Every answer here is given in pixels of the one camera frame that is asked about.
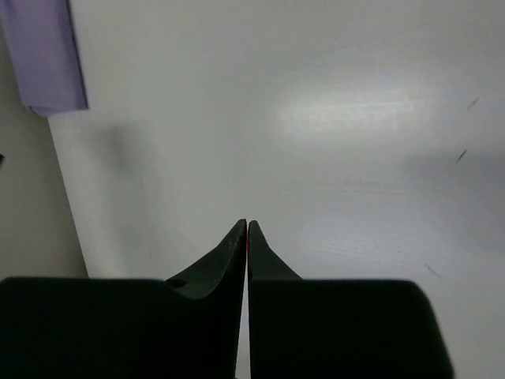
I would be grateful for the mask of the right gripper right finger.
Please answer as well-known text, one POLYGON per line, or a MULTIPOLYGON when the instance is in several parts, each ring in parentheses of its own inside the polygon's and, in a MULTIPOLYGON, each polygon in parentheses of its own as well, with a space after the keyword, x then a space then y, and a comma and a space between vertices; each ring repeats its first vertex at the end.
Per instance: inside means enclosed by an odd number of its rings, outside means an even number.
POLYGON ((408 280, 309 280, 248 230, 254 378, 451 378, 428 297, 408 280))

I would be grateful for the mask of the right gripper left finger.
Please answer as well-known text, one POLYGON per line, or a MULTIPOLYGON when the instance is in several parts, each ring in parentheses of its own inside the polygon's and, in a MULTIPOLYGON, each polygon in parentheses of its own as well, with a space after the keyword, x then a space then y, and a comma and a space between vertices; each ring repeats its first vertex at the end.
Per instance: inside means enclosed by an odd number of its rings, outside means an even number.
POLYGON ((1 282, 4 378, 232 378, 247 223, 167 280, 1 282))

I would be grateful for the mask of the purple t shirt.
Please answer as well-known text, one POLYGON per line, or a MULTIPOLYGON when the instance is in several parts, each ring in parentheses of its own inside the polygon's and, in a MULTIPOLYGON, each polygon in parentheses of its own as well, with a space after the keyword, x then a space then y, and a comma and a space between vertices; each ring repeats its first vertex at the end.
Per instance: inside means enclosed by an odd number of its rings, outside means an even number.
POLYGON ((2 1, 1 25, 29 111, 48 118, 88 109, 68 1, 2 1))

